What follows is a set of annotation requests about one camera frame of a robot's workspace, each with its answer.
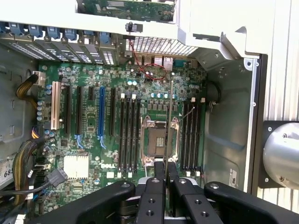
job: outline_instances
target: green circuit board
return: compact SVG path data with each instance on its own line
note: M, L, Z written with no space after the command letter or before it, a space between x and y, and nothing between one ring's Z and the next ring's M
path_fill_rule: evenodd
M144 145L144 152L147 153L147 145L149 143L150 130L145 131L144 138L139 139L138 156L137 156L137 172L133 173L131 178L128 173L121 177L118 173L118 150L120 147L120 126L121 126L121 94L126 96L136 95L140 100L140 117L145 119L150 116L152 120L165 121L169 114L170 90L171 82L173 83L172 96L172 114L171 119L182 119L184 116L184 102L191 98L196 98L200 102L202 97L205 97L204 80L206 72L202 68L188 68L185 66L174 67L172 71L168 71L164 80L150 81L141 75L136 65L126 64L119 67L88 65L79 63L40 63L39 70L46 74L46 85L51 85L53 81L61 82L61 97L60 97L60 128L56 131L51 131L54 137L47 138L45 147L46 154L42 157L46 158L49 170L57 167L66 168L65 158L67 156L81 156L87 159L88 174L84 178L71 178L68 181L60 184L56 189L47 189L43 199L39 199L38 206L39 214L49 212L60 206L63 206L71 201L79 199L87 194L90 194L100 188L103 188L120 179L127 179L134 184L137 184L141 177L153 176L153 167L147 168L145 173L144 165L140 158L140 142ZM162 76L164 71L157 67L151 67L150 71L155 76ZM82 93L82 133L80 134L80 144L78 146L76 136L76 110L78 91L77 87L83 88ZM90 98L90 87L93 87L94 96ZM98 138L99 125L99 98L100 87L105 87L105 116L104 116L104 148ZM71 89L71 132L66 134L64 119L66 116L66 89ZM114 135L110 134L111 124L111 90L115 89L115 118L114 118ZM43 119L38 122L42 129L47 130L50 125L51 114L51 95L47 94L46 88L40 88L39 100L44 101ZM205 104L199 106L204 111ZM200 132L203 135L204 130L204 113L201 113ZM181 136L173 134L172 148L175 153L177 136L178 142L181 141ZM199 143L199 164L201 164L203 138ZM178 159L177 167L179 168L180 160Z
M172 21L174 6L131 0L83 0L86 14L138 21Z

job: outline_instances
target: heatsink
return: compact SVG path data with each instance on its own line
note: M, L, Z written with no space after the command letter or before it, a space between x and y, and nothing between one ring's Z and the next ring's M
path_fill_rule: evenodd
M89 174L89 156L65 156L64 171L69 179L87 179Z

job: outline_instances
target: blue pcie slot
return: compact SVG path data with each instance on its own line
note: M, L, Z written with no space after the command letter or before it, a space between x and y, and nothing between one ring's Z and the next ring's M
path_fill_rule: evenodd
M106 149L104 144L104 117L105 117L105 87L100 87L100 98L99 98L99 126L98 126L98 139L100 140L101 146Z

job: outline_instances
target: metal mesh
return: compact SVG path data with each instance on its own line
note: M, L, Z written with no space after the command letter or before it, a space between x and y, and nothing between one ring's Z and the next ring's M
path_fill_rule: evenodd
M129 41L126 42L126 50L132 50ZM156 37L136 37L131 43L134 45L134 51L149 54L188 56L197 49L186 46L178 40Z

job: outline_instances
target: silver metal panel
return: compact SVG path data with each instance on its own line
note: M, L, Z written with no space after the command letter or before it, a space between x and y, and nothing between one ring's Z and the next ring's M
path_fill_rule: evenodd
M299 1L277 0L269 53L264 120L299 119ZM258 196L299 213L299 192L258 189Z
M229 61L208 74L208 80L222 89L222 98L206 113L204 144L206 182L220 181L245 191L256 78L256 64L251 60L248 67L248 62Z

